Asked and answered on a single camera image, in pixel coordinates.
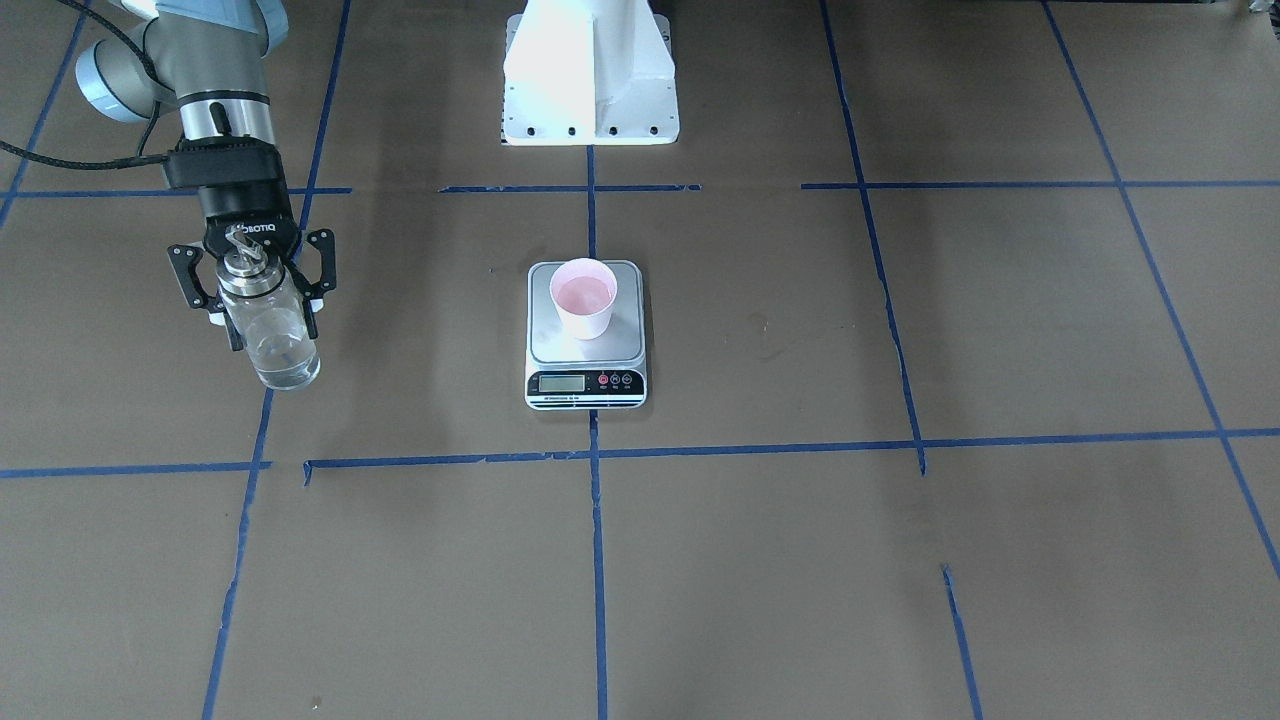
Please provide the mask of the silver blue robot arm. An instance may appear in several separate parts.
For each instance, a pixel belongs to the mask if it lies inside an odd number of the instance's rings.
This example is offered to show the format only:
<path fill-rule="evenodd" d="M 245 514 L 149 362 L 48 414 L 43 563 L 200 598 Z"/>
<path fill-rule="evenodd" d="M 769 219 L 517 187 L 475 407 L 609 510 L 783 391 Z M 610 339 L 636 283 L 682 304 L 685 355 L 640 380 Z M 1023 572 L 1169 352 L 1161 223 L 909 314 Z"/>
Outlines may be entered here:
<path fill-rule="evenodd" d="M 141 123 L 175 113 L 182 136 L 161 158 L 166 186 L 197 193 L 205 231 L 197 258 L 224 258 L 241 227 L 294 284 L 298 320 L 337 284 L 330 231 L 302 234 L 276 146 L 266 56 L 289 33 L 280 1 L 127 1 L 141 18 L 123 38 L 83 51 L 76 78 L 105 117 Z"/>

